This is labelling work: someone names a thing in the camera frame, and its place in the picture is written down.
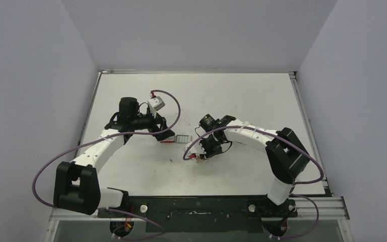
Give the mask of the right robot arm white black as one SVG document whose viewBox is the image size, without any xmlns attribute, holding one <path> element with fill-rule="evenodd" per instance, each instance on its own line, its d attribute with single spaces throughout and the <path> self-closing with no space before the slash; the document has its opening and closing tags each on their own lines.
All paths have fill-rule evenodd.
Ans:
<svg viewBox="0 0 387 242">
<path fill-rule="evenodd" d="M 265 130 L 226 115 L 214 119 L 209 114 L 199 122 L 209 135 L 194 145 L 201 159 L 223 153 L 222 144 L 240 143 L 266 153 L 274 175 L 267 193 L 265 210 L 278 216 L 285 209 L 285 202 L 294 189 L 298 176 L 309 163 L 308 152 L 290 128 L 280 131 Z"/>
</svg>

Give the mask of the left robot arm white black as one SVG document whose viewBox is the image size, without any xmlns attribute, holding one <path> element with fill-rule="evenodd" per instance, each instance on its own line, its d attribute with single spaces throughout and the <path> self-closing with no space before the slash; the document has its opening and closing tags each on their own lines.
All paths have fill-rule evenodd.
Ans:
<svg viewBox="0 0 387 242">
<path fill-rule="evenodd" d="M 55 207 L 91 215 L 98 209 L 108 209 L 117 217 L 130 211 L 128 192 L 101 188 L 98 173 L 110 157 L 125 145 L 135 131 L 147 130 L 157 141 L 175 135 L 158 110 L 165 103 L 152 95 L 146 102 L 146 113 L 141 113 L 136 98 L 123 97 L 119 110 L 104 127 L 99 141 L 70 162 L 61 162 L 56 169 L 53 204 Z"/>
</svg>

